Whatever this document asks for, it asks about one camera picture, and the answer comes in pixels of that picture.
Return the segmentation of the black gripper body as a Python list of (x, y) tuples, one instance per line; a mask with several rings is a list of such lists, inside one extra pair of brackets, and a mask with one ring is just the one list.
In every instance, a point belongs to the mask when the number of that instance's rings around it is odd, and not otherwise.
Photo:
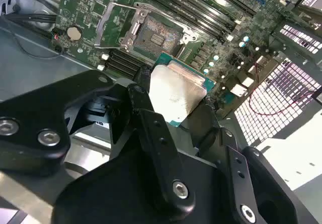
[(130, 138), (116, 158), (64, 189), (52, 223), (233, 223), (219, 170), (176, 149), (148, 94), (128, 95)]

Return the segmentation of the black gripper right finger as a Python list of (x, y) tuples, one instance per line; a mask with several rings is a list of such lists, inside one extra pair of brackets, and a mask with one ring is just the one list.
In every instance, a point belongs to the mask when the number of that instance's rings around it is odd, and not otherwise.
[(196, 108), (198, 156), (216, 164), (237, 223), (316, 223), (285, 181), (254, 147), (238, 147), (209, 105)]

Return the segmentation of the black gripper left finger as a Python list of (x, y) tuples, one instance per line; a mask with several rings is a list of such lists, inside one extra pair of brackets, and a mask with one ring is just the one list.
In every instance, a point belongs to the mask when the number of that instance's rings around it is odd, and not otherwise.
[(70, 149), (70, 134), (91, 123), (98, 99), (107, 108), (111, 140), (122, 150), (134, 130), (130, 91), (148, 94), (140, 85), (121, 86), (89, 70), (2, 102), (1, 169), (56, 173)]

